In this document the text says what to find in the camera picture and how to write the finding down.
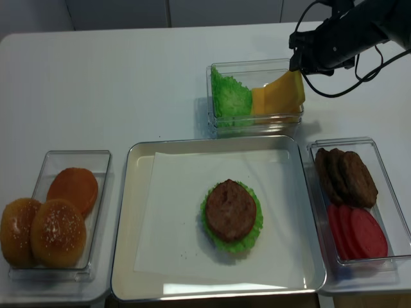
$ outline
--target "red tomato slice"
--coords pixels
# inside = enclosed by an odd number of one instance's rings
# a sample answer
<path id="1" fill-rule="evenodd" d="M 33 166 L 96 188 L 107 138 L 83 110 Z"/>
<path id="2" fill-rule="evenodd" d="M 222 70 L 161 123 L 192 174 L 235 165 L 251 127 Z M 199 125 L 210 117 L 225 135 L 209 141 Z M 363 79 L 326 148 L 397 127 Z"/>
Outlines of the red tomato slice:
<path id="1" fill-rule="evenodd" d="M 363 209 L 351 212 L 351 228 L 354 238 L 366 258 L 382 258 L 388 255 L 388 244 L 377 221 Z"/>
<path id="2" fill-rule="evenodd" d="M 351 209 L 347 205 L 341 205 L 338 208 L 338 214 L 340 216 L 340 223 L 345 242 L 347 243 L 347 254 L 350 259 L 362 259 L 366 258 L 362 253 L 358 242 L 354 238 L 354 232 L 351 227 Z"/>
<path id="3" fill-rule="evenodd" d="M 328 209 L 328 222 L 331 232 L 333 233 L 335 246 L 337 247 L 337 252 L 342 260 L 349 260 L 349 256 L 346 250 L 346 243 L 344 235 L 342 233 L 340 218 L 338 217 L 338 207 L 330 204 Z"/>

